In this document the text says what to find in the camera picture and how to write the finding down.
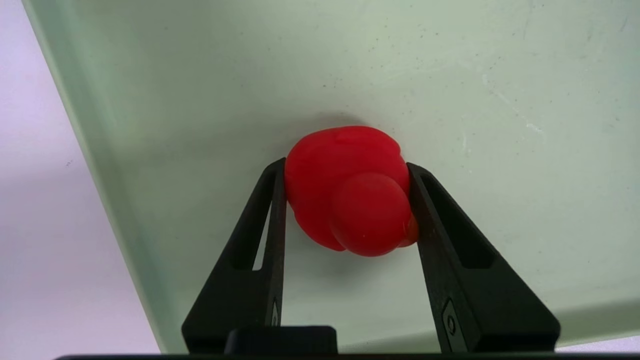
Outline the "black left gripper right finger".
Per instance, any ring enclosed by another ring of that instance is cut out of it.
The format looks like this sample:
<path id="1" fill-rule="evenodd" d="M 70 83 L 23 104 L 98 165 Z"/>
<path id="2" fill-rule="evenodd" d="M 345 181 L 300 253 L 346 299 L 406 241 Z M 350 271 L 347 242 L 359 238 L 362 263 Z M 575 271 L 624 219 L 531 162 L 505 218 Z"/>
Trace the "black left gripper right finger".
<path id="1" fill-rule="evenodd" d="M 409 162 L 417 247 L 442 353 L 553 352 L 557 317 L 434 174 Z"/>

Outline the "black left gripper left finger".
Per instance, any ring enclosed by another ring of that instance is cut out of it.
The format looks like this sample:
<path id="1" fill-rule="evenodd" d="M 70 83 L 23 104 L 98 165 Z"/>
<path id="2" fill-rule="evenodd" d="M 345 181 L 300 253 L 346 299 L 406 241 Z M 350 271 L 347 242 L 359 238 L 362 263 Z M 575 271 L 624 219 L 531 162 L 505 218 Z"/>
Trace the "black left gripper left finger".
<path id="1" fill-rule="evenodd" d="M 279 326 L 284 285 L 285 158 L 260 175 L 182 324 L 191 354 L 222 354 L 231 332 Z"/>

